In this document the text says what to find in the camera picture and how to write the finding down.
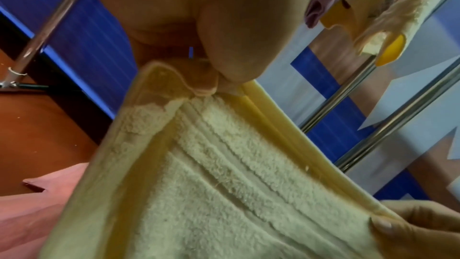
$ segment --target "yellow cloth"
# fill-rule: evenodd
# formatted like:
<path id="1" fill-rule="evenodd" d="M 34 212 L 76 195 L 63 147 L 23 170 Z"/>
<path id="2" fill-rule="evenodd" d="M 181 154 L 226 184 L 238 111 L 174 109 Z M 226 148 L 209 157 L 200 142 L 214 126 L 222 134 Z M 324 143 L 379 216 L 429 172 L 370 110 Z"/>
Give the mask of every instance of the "yellow cloth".
<path id="1" fill-rule="evenodd" d="M 369 216 L 398 217 L 256 82 L 194 97 L 167 67 L 134 81 L 40 258 L 382 258 Z"/>
<path id="2" fill-rule="evenodd" d="M 358 53 L 377 55 L 376 65 L 395 61 L 440 0 L 396 0 L 380 15 L 385 0 L 343 0 L 322 18 L 326 28 L 341 25 Z"/>

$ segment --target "hand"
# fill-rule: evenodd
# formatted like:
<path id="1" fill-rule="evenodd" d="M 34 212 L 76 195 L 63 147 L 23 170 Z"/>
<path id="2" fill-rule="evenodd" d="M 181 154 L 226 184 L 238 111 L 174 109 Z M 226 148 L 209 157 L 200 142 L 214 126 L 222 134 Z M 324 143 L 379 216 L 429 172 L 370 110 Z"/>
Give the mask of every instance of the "hand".
<path id="1" fill-rule="evenodd" d="M 197 61 L 208 60 L 222 86 L 261 75 L 303 21 L 309 0 L 101 2 L 124 28 L 139 66 L 186 60 L 193 47 Z"/>
<path id="2" fill-rule="evenodd" d="M 423 200 L 388 200 L 383 204 L 406 222 L 372 218 L 386 259 L 460 258 L 460 213 Z"/>

